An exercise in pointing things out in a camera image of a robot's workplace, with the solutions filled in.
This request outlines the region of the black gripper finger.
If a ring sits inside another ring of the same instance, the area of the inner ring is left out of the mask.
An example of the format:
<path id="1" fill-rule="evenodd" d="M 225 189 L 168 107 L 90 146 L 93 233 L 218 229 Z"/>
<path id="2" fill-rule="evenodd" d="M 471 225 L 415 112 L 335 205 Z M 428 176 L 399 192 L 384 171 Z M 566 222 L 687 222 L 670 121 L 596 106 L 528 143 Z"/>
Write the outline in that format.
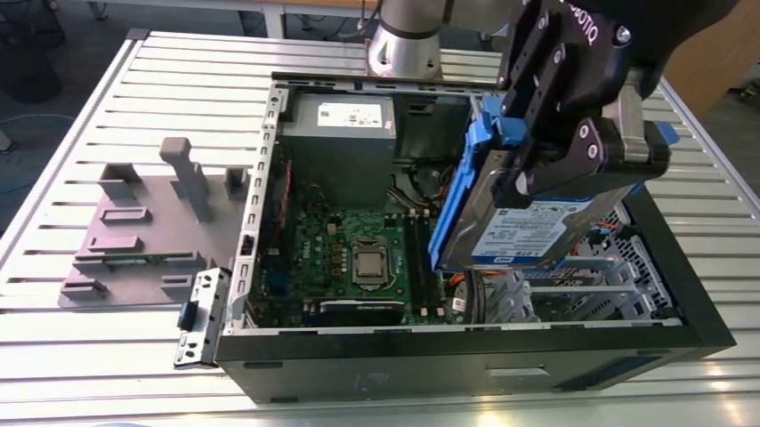
<path id="1" fill-rule="evenodd" d="M 667 139 L 642 117 L 643 98 L 630 73 L 615 100 L 583 114 L 562 112 L 560 97 L 576 59 L 572 17 L 558 14 L 558 37 L 539 68 L 522 121 L 522 142 L 498 168 L 496 207 L 524 207 L 539 198 L 584 199 L 659 177 L 669 166 Z"/>
<path id="2" fill-rule="evenodd" d="M 504 92 L 500 116 L 524 116 L 535 79 L 558 37 L 558 14 L 548 1 L 518 1 L 508 15 L 506 47 L 498 68 L 498 90 Z"/>

